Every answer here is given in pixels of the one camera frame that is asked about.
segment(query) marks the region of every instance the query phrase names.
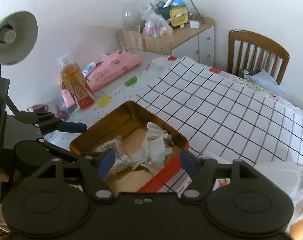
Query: cabinet top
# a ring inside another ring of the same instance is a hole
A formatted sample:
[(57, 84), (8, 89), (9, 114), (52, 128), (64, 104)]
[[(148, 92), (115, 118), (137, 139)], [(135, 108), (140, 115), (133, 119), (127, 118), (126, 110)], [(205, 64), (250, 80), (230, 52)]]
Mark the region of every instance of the cabinet top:
[(173, 36), (166, 38), (167, 42), (171, 44), (171, 49), (175, 49), (179, 45), (182, 45), (184, 42), (215, 25), (215, 21), (211, 18), (204, 17), (204, 21), (205, 23), (201, 24), (199, 29), (191, 29), (189, 24), (183, 29), (180, 29), (179, 27), (174, 29)]

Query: yellow dot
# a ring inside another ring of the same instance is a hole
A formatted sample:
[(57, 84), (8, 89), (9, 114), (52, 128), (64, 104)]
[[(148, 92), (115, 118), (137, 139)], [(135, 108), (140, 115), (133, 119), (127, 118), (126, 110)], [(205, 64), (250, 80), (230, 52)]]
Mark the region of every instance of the yellow dot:
[(111, 100), (110, 96), (105, 96), (104, 98), (100, 99), (97, 102), (97, 105), (98, 105), (99, 108), (103, 108), (103, 107), (105, 107), (106, 105), (109, 104), (110, 100)]

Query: lamp shade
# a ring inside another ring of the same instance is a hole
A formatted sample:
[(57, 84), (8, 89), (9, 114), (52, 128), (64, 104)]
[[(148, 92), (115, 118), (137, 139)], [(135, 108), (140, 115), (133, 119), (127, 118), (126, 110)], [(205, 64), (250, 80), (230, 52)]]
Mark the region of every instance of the lamp shade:
[(0, 64), (14, 65), (24, 60), (33, 49), (38, 35), (33, 14), (20, 11), (0, 22)]

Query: cabinet door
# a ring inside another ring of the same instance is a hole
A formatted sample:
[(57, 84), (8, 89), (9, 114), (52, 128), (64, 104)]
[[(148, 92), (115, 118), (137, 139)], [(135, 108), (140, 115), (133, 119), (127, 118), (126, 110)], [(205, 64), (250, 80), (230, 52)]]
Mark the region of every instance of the cabinet door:
[(199, 54), (199, 63), (214, 67), (214, 45), (213, 42)]
[(215, 28), (213, 26), (199, 34), (200, 52), (202, 52), (204, 49), (206, 49), (210, 44), (214, 42), (214, 38), (215, 38), (214, 33), (215, 33)]
[(199, 62), (199, 50), (198, 50), (198, 36), (191, 38), (190, 40), (179, 45), (172, 50), (172, 55), (175, 57), (190, 57), (191, 59)]

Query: open box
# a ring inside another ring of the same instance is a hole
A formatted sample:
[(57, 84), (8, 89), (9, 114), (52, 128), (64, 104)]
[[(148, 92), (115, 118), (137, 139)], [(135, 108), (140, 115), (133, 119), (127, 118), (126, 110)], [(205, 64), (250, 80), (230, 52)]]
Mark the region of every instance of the open box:
[(115, 176), (109, 176), (105, 182), (115, 194), (121, 191), (157, 192), (181, 169), (179, 153), (183, 148), (188, 149), (188, 140), (136, 102), (123, 103), (73, 140), (69, 148), (77, 154), (88, 153), (102, 143), (121, 136), (123, 149), (128, 156), (132, 156), (141, 149), (148, 122), (155, 123), (172, 135), (174, 153), (171, 160), (165, 163), (165, 167), (154, 177), (147, 168), (140, 166), (133, 171), (129, 167)]

